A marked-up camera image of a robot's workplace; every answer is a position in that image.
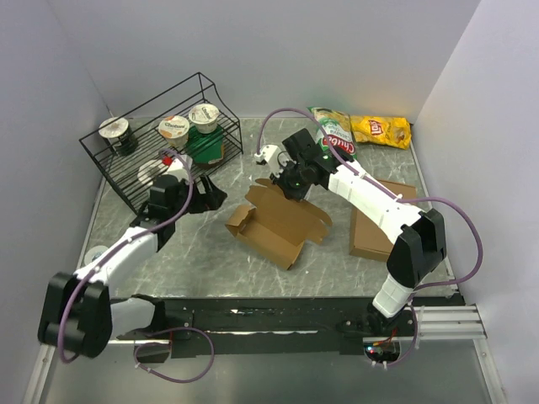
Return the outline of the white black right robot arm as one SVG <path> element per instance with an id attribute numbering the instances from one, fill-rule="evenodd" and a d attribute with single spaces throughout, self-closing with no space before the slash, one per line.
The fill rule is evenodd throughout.
<path id="1" fill-rule="evenodd" d="M 321 186 L 351 203 L 385 234 L 392 244 L 388 275 L 372 301 L 368 325 L 375 334 L 387 335 L 421 281 L 446 258 L 441 213 L 402 202 L 350 154 L 323 149 L 306 129 L 280 146 L 262 146 L 256 159 L 269 165 L 273 183 L 287 199 L 300 201 L 313 185 Z"/>

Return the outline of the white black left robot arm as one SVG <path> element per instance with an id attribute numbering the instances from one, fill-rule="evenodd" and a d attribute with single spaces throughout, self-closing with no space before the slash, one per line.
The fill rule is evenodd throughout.
<path id="1" fill-rule="evenodd" d="M 186 214 L 218 210 L 227 198 L 207 176 L 203 186 L 174 175 L 154 179 L 147 201 L 124 235 L 98 258 L 73 274 L 59 272 L 45 293 L 37 338 L 60 354 L 95 358 L 112 338 L 139 330 L 158 338 L 167 327 L 165 303 L 159 298 L 133 295 L 112 302 L 111 290 L 127 275 L 157 254 L 172 237 L 176 221 Z"/>

